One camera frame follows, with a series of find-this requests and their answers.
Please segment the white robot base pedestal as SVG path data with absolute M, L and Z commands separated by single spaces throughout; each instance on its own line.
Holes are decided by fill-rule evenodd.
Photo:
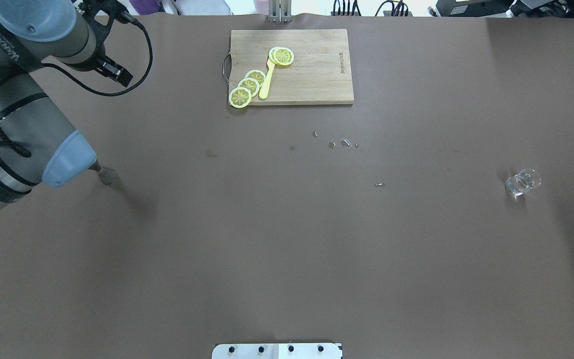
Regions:
M 343 359 L 337 343 L 239 343 L 216 345 L 212 359 Z

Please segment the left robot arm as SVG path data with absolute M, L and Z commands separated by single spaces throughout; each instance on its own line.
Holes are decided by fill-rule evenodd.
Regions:
M 144 28 L 117 0 L 0 0 L 0 209 L 86 170 L 106 185 L 118 179 L 30 75 L 53 68 L 71 79 L 68 66 L 134 90 L 133 76 L 105 52 L 114 22 Z

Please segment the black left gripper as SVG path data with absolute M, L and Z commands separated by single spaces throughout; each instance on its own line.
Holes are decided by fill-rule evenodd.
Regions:
M 77 71 L 93 71 L 94 69 L 103 77 L 107 77 L 124 88 L 132 82 L 134 76 L 105 54 L 102 43 L 97 41 L 97 36 L 93 30 L 88 31 L 86 44 L 77 54 L 70 57 L 70 67 Z

